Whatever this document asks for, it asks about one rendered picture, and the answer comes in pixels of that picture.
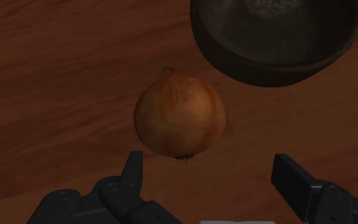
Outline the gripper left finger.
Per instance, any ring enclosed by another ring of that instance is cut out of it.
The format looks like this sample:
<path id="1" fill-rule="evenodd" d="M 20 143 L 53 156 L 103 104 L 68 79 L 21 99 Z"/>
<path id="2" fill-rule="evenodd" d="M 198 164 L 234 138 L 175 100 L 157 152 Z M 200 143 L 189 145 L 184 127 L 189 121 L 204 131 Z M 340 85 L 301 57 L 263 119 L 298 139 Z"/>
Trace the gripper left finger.
<path id="1" fill-rule="evenodd" d="M 50 192 L 27 224 L 183 224 L 159 203 L 140 197 L 143 152 L 131 151 L 120 176 L 102 178 L 85 196 Z"/>

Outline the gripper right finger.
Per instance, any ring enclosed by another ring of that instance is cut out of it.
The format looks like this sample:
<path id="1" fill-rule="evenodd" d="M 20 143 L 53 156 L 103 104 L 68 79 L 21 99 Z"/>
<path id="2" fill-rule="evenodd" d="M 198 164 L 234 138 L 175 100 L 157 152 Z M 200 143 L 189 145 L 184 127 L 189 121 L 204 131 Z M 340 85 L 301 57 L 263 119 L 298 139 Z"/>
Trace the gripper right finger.
<path id="1" fill-rule="evenodd" d="M 275 155 L 271 182 L 301 221 L 358 224 L 358 198 L 333 182 L 314 178 L 289 155 Z"/>

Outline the brown onion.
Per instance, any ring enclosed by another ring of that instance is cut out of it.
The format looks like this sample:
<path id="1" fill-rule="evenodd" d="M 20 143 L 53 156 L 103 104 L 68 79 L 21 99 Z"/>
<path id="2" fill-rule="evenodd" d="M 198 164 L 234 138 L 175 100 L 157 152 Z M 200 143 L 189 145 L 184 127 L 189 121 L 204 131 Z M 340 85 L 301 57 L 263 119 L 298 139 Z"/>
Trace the brown onion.
<path id="1" fill-rule="evenodd" d="M 146 148 L 158 155 L 191 158 L 223 134 L 223 100 L 205 81 L 173 67 L 163 70 L 169 75 L 145 89 L 135 105 L 135 131 Z"/>

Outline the dark round bowl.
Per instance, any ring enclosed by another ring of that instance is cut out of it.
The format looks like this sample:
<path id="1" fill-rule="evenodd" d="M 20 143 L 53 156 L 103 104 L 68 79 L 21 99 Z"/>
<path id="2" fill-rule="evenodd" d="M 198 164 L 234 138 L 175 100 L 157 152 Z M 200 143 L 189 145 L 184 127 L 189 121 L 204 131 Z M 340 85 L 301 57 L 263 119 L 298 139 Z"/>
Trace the dark round bowl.
<path id="1" fill-rule="evenodd" d="M 257 87 L 313 76 L 358 35 L 358 0 L 190 0 L 189 14 L 206 60 Z"/>

